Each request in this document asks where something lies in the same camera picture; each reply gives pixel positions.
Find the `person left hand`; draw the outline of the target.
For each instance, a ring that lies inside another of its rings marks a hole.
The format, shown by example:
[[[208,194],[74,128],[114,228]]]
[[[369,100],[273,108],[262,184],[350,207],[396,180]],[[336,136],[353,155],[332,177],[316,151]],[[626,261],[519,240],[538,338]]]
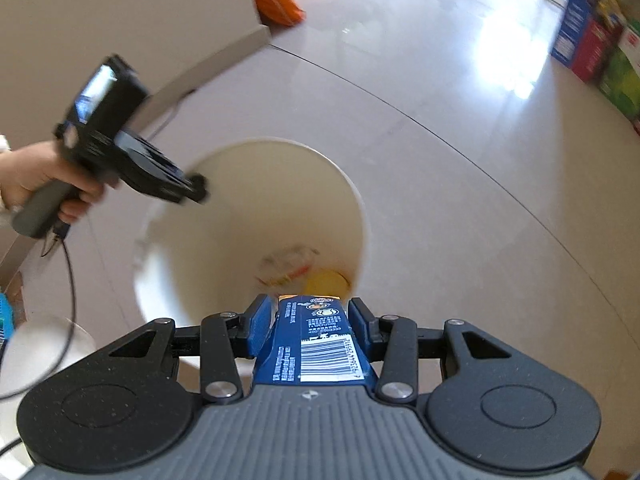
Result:
[[[102,200],[105,192],[102,182],[65,160],[53,141],[1,153],[1,199],[7,210],[20,208],[32,194],[53,180],[69,183],[79,190],[77,198],[66,200],[58,210],[58,218],[65,223],[81,218]]]

